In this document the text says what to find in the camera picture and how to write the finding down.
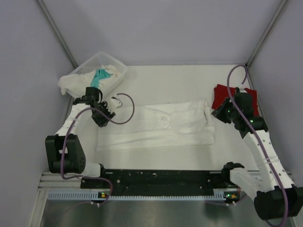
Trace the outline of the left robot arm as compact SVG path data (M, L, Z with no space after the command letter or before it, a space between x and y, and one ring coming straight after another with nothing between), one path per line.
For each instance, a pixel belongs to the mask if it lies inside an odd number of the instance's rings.
M105 127L116 115L115 110L122 106L122 102L115 96L107 101L103 101L102 97L101 90L87 87L85 95L73 101L70 115L63 126L55 135L46 137L45 148L51 173L88 176L96 187L106 185L107 175L102 173L103 166L89 161L80 142L80 133L88 121L92 120L98 127Z

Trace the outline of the white peace flower t-shirt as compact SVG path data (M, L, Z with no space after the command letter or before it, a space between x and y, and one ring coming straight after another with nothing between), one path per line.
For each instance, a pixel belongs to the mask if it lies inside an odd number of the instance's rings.
M205 100L137 106L123 125L98 130L98 151L214 144L215 123Z

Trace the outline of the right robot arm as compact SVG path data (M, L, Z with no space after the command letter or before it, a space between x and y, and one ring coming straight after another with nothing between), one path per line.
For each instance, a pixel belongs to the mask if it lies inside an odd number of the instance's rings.
M265 120L254 115L252 103L250 94L235 92L212 115L223 123L234 124L253 155L261 181L242 164L228 162L223 166L221 182L226 187L240 187L253 200L262 220L296 217L303 207L303 189L295 185L283 168Z

